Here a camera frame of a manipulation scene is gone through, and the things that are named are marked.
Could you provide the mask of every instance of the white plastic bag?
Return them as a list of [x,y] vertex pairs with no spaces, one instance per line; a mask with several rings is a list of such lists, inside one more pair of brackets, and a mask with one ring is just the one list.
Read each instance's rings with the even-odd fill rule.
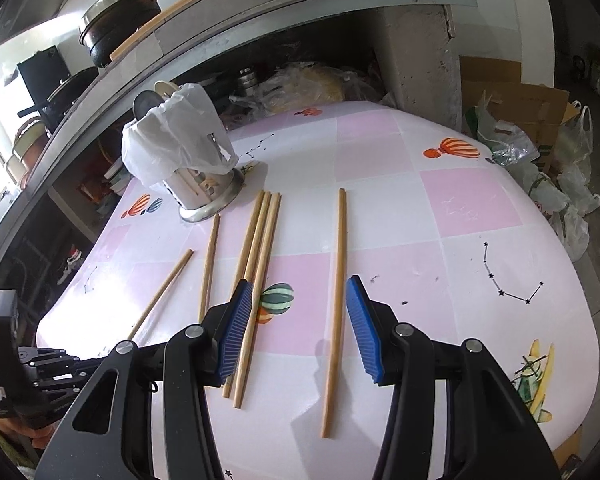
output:
[[528,135],[513,123],[497,121],[487,110],[488,103],[483,94],[475,109],[478,118],[477,137],[490,148],[493,160],[504,167],[536,160],[540,153]]
[[593,152],[593,120],[588,106],[582,106],[578,101],[574,101],[573,105],[580,110],[580,114],[560,127],[554,145],[554,160],[560,171],[578,164],[587,176],[582,164],[585,167],[589,164],[587,159]]
[[145,117],[125,125],[122,160],[149,187],[180,168],[227,174],[238,156],[205,89],[187,83]]
[[600,195],[592,194],[587,188],[587,177],[573,164],[558,175],[558,185],[569,197],[580,216],[591,213],[600,207]]
[[569,205],[569,198],[535,164],[519,162],[508,166],[507,171],[545,216],[550,217]]
[[589,245],[589,224],[572,205],[554,213],[550,223],[571,261],[577,262]]

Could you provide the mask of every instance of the pot lid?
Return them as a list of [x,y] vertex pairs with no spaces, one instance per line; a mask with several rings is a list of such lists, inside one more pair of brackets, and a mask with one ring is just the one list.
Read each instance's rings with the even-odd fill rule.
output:
[[78,25],[78,29],[80,30],[80,34],[82,34],[87,26],[95,20],[104,10],[107,10],[113,4],[119,2],[120,0],[98,0],[95,2],[87,12],[80,19],[80,24]]

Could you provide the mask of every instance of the silver screw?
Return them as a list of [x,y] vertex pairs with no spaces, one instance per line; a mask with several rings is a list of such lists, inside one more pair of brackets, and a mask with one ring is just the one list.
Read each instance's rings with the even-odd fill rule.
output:
[[134,344],[131,341],[121,341],[116,345],[116,352],[119,354],[128,354],[132,351]]
[[478,341],[477,339],[468,339],[466,344],[466,349],[469,352],[473,352],[474,354],[477,354],[478,352],[482,352],[482,349],[484,348],[482,346],[482,343],[480,341]]
[[201,335],[203,335],[203,333],[205,333],[205,329],[202,328],[201,325],[187,326],[187,329],[184,331],[184,335],[191,339],[200,337]]
[[409,337],[410,335],[413,335],[413,326],[409,323],[398,323],[395,326],[395,333],[402,337]]

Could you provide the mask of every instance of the cardboard box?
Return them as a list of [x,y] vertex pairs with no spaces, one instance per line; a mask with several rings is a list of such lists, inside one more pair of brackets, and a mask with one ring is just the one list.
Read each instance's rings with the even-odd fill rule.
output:
[[574,107],[568,108],[569,93],[521,83],[522,64],[517,61],[461,57],[460,70],[462,113],[486,95],[490,114],[524,130],[540,152],[535,163],[548,171],[560,125],[577,114]]

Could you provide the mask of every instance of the orange striped hot air balloon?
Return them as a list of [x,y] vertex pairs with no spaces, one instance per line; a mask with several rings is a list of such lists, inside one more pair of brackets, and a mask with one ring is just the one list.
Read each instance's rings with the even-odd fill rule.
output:
[[150,198],[151,197],[149,196],[149,194],[145,193],[134,202],[134,204],[129,208],[128,211],[123,212],[120,218],[124,218],[127,215],[136,216],[137,214],[141,213],[142,211],[144,211],[144,208],[149,203]]
[[431,148],[424,151],[424,156],[429,158],[438,158],[444,153],[455,156],[463,156],[464,158],[478,158],[480,156],[480,150],[475,146],[464,142],[464,140],[455,139],[453,137],[447,137],[445,140],[440,142],[439,148]]

